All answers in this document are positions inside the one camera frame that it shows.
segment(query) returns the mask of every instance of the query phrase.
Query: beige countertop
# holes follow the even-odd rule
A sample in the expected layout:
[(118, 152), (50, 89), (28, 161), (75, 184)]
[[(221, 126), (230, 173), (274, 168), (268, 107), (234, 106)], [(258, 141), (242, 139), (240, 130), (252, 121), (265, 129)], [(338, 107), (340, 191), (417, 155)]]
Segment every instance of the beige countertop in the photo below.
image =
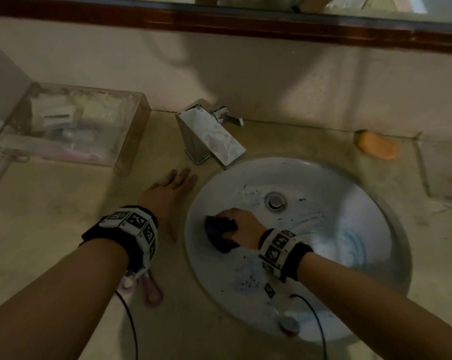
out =
[[(247, 159), (294, 156), (332, 163), (380, 197), (401, 221), (413, 256), (409, 298), (452, 325), (452, 209), (429, 199), (421, 185), (413, 143), (398, 139), (400, 157), (380, 161), (353, 145), (353, 134), (246, 121), (228, 130)], [(74, 250), (81, 234), (172, 168), (190, 167), (197, 192), (221, 171), (209, 159), (196, 166), (183, 151), (175, 117), (153, 112), (132, 172), (31, 159), (13, 163), (0, 183), (0, 304)], [(174, 242), (163, 233), (152, 273), (164, 292), (147, 309), (141, 291), (128, 297), (139, 337), (140, 359), (316, 359), (320, 348), (270, 337), (229, 316), (200, 287), (189, 266), (181, 227), (192, 193), (175, 213)], [(377, 359), (361, 342), (328, 344), (330, 359)], [(113, 298), (82, 359), (133, 359), (132, 332), (122, 304)]]

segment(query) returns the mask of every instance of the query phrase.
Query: sink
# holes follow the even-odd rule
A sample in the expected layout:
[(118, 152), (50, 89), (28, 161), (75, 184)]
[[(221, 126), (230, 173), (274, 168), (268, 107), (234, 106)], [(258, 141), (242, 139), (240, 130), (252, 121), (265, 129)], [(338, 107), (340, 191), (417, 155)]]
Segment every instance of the sink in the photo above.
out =
[(411, 254), (399, 222), (392, 224), (383, 206), (335, 169), (315, 162), (268, 157), (238, 163), (213, 177), (198, 193), (187, 214), (185, 241), (191, 266), (204, 289), (230, 314), (266, 333), (285, 336), (280, 316), (294, 317), (299, 337), (321, 341), (307, 305), (290, 299), (296, 293), (315, 309), (327, 341), (352, 335), (302, 284), (279, 282), (267, 273), (258, 252), (235, 248), (219, 253), (209, 242), (207, 215), (232, 207), (253, 211), (268, 228), (293, 231), (313, 250), (366, 273), (400, 292), (409, 288)]

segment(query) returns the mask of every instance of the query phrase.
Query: mirror frame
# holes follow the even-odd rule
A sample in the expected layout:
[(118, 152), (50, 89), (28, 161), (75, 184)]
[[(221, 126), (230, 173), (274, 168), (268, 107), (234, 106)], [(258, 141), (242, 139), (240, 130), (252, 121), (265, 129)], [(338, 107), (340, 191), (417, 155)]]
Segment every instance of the mirror frame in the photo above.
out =
[(139, 0), (0, 0), (0, 16), (452, 53), (452, 23)]

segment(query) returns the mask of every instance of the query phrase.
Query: black cable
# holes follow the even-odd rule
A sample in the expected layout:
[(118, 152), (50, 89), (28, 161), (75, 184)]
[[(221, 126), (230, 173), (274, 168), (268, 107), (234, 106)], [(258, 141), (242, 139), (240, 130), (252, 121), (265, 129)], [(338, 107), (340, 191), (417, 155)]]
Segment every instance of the black cable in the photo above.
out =
[(319, 317), (316, 314), (316, 311), (312, 308), (312, 306), (309, 304), (308, 301), (306, 301), (305, 298), (303, 298), (302, 296), (300, 296), (299, 294), (291, 294), (289, 296), (289, 298), (294, 298), (294, 297), (298, 297), (301, 298), (311, 309), (311, 311), (313, 311), (314, 317), (316, 317), (316, 321), (318, 321), (318, 326), (319, 326), (319, 331), (321, 331), (321, 338), (322, 338), (322, 357), (324, 360), (328, 360), (328, 352), (326, 350), (326, 339), (324, 337), (324, 332), (322, 331), (322, 326), (321, 326), (321, 322), (319, 322)]
[(119, 292), (115, 291), (116, 296), (118, 296), (119, 300), (123, 303), (124, 308), (126, 309), (127, 316), (129, 317), (129, 322), (131, 322), (131, 328), (133, 329), (133, 337), (134, 337), (134, 347), (136, 348), (136, 357), (138, 360), (138, 338), (136, 337), (136, 328), (134, 328), (133, 316), (131, 316), (131, 312), (129, 311), (129, 307), (127, 306), (124, 298), (119, 294)]

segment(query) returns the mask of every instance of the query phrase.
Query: chrome faucet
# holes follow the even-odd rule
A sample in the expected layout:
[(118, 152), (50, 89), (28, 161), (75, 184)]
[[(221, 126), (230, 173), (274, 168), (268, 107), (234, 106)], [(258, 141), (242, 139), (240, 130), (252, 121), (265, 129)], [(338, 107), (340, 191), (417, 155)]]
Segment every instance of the chrome faucet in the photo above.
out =
[(228, 169), (246, 152), (222, 126), (227, 121), (243, 126), (243, 119), (230, 116), (225, 107), (209, 112), (197, 104), (176, 114), (176, 120), (186, 146), (185, 151), (196, 164), (213, 155), (224, 169)]

